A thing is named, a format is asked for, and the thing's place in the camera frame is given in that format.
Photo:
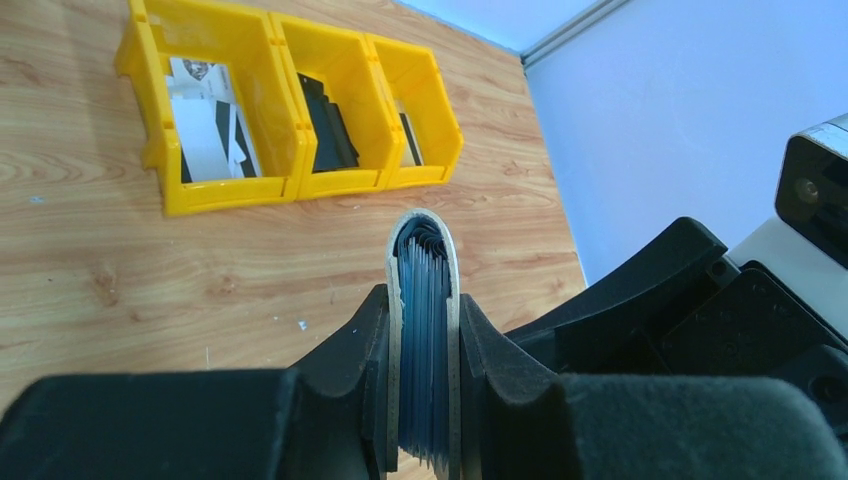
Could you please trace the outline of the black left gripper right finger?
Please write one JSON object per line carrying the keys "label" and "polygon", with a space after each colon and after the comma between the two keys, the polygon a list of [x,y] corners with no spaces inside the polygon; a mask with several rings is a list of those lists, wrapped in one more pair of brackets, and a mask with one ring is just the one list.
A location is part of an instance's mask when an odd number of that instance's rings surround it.
{"label": "black left gripper right finger", "polygon": [[465,479],[843,479],[819,408],[773,378],[556,374],[463,295]]}

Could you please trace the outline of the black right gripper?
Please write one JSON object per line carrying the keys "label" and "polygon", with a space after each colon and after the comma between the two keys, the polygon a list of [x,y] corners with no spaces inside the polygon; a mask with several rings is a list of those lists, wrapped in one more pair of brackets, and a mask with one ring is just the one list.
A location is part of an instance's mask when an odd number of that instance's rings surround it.
{"label": "black right gripper", "polygon": [[506,335],[556,373],[668,367],[780,379],[846,437],[846,338],[758,266],[717,292],[708,271],[726,250],[700,222],[680,217],[604,278]]}

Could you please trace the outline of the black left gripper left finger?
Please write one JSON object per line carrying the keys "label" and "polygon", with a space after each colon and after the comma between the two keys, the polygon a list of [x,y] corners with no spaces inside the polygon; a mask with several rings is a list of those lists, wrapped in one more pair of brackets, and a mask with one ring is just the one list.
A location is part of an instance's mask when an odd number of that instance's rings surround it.
{"label": "black left gripper left finger", "polygon": [[388,291],[287,368],[39,379],[1,419],[5,479],[382,479]]}

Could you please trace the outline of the beige leather card holder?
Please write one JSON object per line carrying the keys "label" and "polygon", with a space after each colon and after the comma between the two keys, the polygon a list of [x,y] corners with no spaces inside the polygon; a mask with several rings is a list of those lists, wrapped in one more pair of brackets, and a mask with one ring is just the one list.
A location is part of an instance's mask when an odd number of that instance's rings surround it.
{"label": "beige leather card holder", "polygon": [[404,213],[386,247],[387,456],[400,451],[439,479],[461,476],[460,285],[445,222]]}

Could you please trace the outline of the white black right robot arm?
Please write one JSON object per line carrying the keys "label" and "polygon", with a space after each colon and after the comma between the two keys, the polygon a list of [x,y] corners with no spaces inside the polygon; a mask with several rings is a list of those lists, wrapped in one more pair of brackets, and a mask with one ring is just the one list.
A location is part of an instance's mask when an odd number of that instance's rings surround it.
{"label": "white black right robot arm", "polygon": [[847,272],[777,218],[728,248],[681,217],[509,337],[557,373],[778,378],[847,435]]}

